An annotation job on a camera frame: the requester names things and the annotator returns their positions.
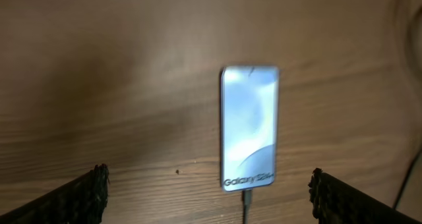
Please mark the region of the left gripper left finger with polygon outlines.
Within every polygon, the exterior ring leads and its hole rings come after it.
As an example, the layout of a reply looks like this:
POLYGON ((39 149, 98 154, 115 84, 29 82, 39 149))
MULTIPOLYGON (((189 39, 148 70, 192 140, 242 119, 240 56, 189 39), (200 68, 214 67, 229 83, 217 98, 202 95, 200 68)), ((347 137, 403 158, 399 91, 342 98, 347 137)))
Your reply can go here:
POLYGON ((109 170, 95 168, 1 216, 1 224, 99 224, 108 203, 109 170))

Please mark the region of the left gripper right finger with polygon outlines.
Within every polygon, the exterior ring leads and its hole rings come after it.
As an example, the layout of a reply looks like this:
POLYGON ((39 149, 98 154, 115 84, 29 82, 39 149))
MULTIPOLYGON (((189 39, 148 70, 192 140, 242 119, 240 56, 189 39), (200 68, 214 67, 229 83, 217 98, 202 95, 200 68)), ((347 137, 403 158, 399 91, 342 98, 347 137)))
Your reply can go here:
POLYGON ((320 168, 313 171, 309 194, 319 224, 421 224, 320 168))

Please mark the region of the Samsung Galaxy smartphone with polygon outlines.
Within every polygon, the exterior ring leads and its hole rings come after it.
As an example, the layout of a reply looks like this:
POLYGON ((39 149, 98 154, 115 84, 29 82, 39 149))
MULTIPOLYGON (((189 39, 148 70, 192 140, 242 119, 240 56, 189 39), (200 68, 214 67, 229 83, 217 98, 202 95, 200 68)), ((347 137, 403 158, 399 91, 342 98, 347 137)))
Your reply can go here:
POLYGON ((276 176, 280 70, 232 65, 220 76, 221 186, 225 192, 272 184, 276 176))

